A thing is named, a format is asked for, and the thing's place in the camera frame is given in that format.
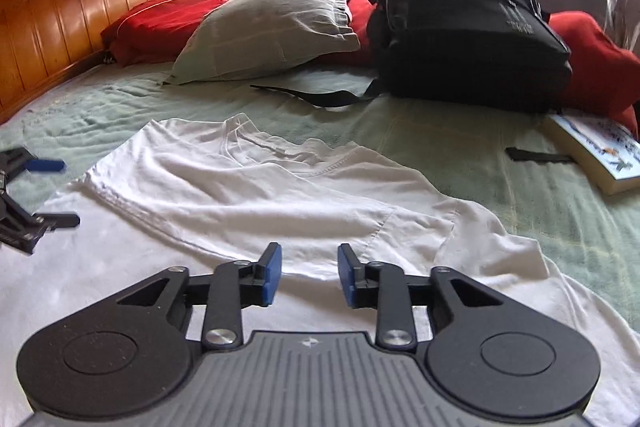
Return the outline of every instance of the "black strap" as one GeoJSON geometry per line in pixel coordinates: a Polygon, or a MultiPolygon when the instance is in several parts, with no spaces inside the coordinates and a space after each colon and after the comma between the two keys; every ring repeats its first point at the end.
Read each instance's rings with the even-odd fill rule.
{"type": "Polygon", "coordinates": [[[507,147],[504,151],[514,162],[532,161],[538,163],[575,163],[575,160],[566,154],[524,151],[515,147],[507,147]]]}
{"type": "Polygon", "coordinates": [[[303,92],[296,91],[295,89],[287,89],[287,87],[256,86],[255,84],[251,84],[251,87],[286,92],[316,107],[344,107],[345,105],[353,105],[358,102],[367,102],[368,100],[379,97],[385,90],[379,78],[373,79],[369,87],[367,87],[367,90],[360,96],[343,89],[332,92],[303,92]]]}

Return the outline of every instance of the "white pillow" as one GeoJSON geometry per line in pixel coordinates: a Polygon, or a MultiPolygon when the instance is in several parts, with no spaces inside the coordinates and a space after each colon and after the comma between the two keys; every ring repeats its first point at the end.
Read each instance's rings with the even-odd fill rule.
{"type": "Polygon", "coordinates": [[[167,82],[242,80],[360,48],[347,0],[230,0],[213,10],[167,82]]]}

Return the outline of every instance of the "blue gripper pad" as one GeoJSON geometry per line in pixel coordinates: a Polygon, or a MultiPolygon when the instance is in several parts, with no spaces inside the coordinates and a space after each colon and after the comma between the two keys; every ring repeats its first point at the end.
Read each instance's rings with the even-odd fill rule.
{"type": "Polygon", "coordinates": [[[273,303],[273,297],[276,295],[280,276],[282,275],[282,247],[280,245],[276,247],[271,260],[265,268],[267,274],[262,287],[262,302],[265,305],[270,305],[273,303]]]}
{"type": "Polygon", "coordinates": [[[353,294],[355,293],[355,281],[353,278],[353,266],[349,264],[342,247],[338,247],[338,274],[344,298],[349,308],[353,308],[353,294]]]}
{"type": "Polygon", "coordinates": [[[39,158],[27,162],[29,172],[62,172],[66,165],[62,160],[40,160],[39,158]]]}

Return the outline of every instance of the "black backpack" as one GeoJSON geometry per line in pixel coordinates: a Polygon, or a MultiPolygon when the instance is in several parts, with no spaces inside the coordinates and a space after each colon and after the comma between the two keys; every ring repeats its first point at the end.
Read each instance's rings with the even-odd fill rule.
{"type": "Polygon", "coordinates": [[[370,1],[378,3],[367,35],[379,78],[364,95],[278,90],[320,107],[389,92],[545,112],[571,78],[570,51],[536,0],[370,1]]]}

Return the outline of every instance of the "ribbed gray surface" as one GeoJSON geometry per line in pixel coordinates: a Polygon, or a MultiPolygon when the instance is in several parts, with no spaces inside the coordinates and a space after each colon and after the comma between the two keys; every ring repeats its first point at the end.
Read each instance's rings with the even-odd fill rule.
{"type": "MultiPolygon", "coordinates": [[[[82,427],[38,413],[23,427],[82,427]]],[[[203,358],[154,409],[101,427],[497,427],[444,401],[410,357],[363,333],[256,333],[244,348],[203,358]]],[[[565,419],[547,427],[586,427],[565,419]]]]}

